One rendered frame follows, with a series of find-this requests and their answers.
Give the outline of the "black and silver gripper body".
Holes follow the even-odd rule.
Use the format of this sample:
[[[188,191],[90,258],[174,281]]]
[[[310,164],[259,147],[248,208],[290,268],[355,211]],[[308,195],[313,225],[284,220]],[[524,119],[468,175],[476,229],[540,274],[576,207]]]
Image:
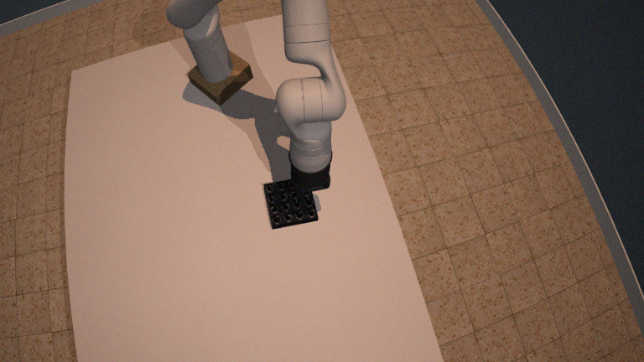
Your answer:
[[[279,123],[280,134],[290,137],[289,130],[283,122]],[[291,143],[289,144],[288,158],[291,165],[291,180],[293,191],[296,194],[327,189],[330,186],[330,163],[332,161],[332,147],[322,155],[315,158],[306,158],[297,154]]]

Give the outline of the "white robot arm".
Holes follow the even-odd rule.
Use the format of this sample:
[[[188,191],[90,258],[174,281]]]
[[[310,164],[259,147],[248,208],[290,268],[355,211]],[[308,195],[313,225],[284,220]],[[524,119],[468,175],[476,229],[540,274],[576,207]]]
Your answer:
[[[211,83],[223,81],[233,70],[219,24],[221,1],[169,0],[166,7],[167,19],[183,29],[200,73]],[[315,66],[321,76],[284,81],[276,93],[276,106],[293,150],[315,158],[329,149],[331,122],[346,108],[331,49],[329,10],[325,0],[281,0],[281,4],[286,59]]]

